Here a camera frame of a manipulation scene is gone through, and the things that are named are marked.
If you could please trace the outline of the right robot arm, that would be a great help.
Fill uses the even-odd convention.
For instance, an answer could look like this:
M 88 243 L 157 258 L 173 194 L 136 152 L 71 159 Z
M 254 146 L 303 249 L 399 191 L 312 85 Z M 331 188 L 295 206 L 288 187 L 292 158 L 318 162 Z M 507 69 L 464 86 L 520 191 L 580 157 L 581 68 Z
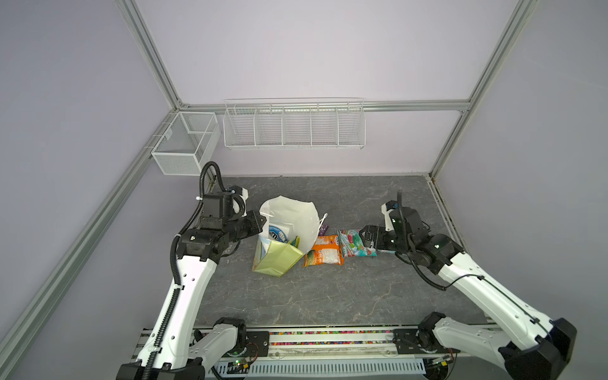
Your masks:
M 359 235 L 365 247 L 389 251 L 410 264 L 439 291 L 456 288 L 500 327 L 476 328 L 433 312 L 418 325 L 414 344 L 435 353 L 464 352 L 505 370 L 513 379 L 556 379 L 573 357 L 576 327 L 552 319 L 501 285 L 446 234 L 431 234 L 417 210 L 398 196 L 381 207 L 384 226 L 368 225 Z

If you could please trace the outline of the green snack bag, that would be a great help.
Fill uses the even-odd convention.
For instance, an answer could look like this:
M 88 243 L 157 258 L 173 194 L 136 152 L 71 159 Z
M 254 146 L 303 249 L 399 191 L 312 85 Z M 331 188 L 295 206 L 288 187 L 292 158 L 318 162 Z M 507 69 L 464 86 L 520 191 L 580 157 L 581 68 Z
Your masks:
M 299 248 L 300 241 L 301 241 L 301 238 L 299 236 L 296 236 L 288 242 L 288 245 L 293 246 L 297 249 L 297 248 Z

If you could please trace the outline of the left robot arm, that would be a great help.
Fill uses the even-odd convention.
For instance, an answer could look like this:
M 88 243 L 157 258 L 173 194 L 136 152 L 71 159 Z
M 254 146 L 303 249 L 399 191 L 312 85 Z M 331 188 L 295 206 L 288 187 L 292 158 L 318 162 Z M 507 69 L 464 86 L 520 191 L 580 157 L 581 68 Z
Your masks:
M 246 349 L 246 326 L 221 318 L 202 339 L 193 337 L 204 293 L 230 244 L 263 230 L 266 218 L 246 208 L 247 191 L 223 183 L 219 165 L 207 162 L 199 176 L 198 204 L 169 249 L 172 283 L 150 337 L 118 379 L 204 379 L 227 353 Z

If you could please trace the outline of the illustrated paper gift bag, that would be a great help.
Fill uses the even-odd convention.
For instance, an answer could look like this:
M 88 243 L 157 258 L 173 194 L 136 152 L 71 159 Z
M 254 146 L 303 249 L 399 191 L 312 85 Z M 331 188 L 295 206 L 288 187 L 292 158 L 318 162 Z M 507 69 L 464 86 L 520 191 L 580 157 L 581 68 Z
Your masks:
M 260 214 L 266 218 L 257 236 L 252 270 L 281 277 L 308 253 L 327 215 L 314 203 L 278 196 L 265 201 Z

